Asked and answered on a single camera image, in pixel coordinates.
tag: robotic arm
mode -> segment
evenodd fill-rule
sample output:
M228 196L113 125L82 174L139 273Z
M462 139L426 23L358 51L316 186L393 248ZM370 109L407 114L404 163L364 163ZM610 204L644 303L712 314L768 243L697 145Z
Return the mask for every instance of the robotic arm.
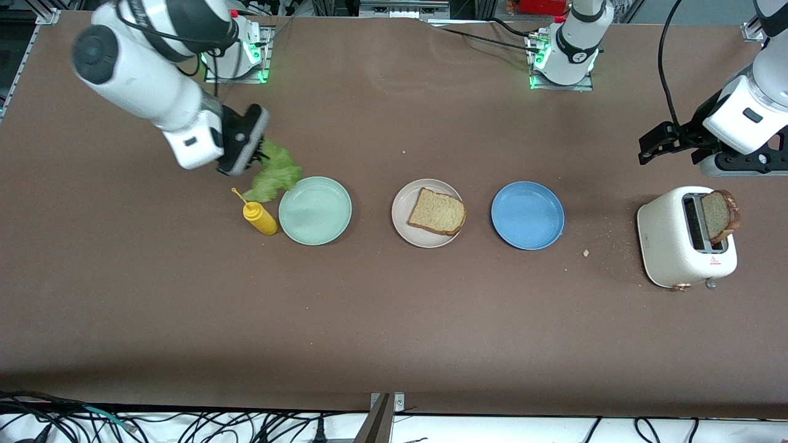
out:
M116 0L96 9L91 23L73 46L77 76L161 129L178 164L193 169L216 160L219 172L236 176L258 158L268 111L253 104L240 116L175 66L209 51L240 61L259 44L244 41L254 35L251 22L230 17L224 0Z
M754 0L768 37L752 64L695 111L690 122L665 121L640 138L640 163L696 148L693 163L709 176L788 175L788 2ZM769 140L779 136L779 145Z
M533 68L555 84L579 83L593 68L613 14L608 0L574 0L566 21L540 29L540 34L547 36L547 44Z

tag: mustard bottle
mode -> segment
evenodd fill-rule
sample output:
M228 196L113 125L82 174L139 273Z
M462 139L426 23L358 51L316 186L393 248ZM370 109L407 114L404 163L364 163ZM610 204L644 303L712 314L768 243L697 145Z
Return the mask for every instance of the mustard bottle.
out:
M260 203L246 201L237 189L233 188L232 191L243 200L243 218L246 218L247 222L267 236L277 233L277 221L273 219L266 208L262 207Z

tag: light green plate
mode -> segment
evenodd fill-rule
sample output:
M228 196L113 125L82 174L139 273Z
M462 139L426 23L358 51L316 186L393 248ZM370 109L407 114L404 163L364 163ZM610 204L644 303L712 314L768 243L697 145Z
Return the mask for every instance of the light green plate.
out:
M315 246L339 237L352 213L350 195L341 184L327 177L308 177L282 197L279 224L293 240Z

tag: toast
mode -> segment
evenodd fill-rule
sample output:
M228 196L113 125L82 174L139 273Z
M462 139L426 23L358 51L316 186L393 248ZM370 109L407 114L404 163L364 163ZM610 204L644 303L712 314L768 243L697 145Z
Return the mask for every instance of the toast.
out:
M407 224L431 233L453 236L463 228L465 217L463 202L451 195L422 188Z
M725 240L742 222L736 200L724 189L703 196L701 205L706 219L708 238L712 244Z

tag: lettuce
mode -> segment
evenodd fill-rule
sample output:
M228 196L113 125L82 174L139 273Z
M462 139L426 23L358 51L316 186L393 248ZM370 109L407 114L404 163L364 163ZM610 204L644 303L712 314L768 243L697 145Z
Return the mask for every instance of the lettuce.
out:
M301 167L293 164L288 150L265 140L261 143L262 171L251 181L251 189L243 194L247 200L266 203L277 198L280 189L288 191L301 178Z

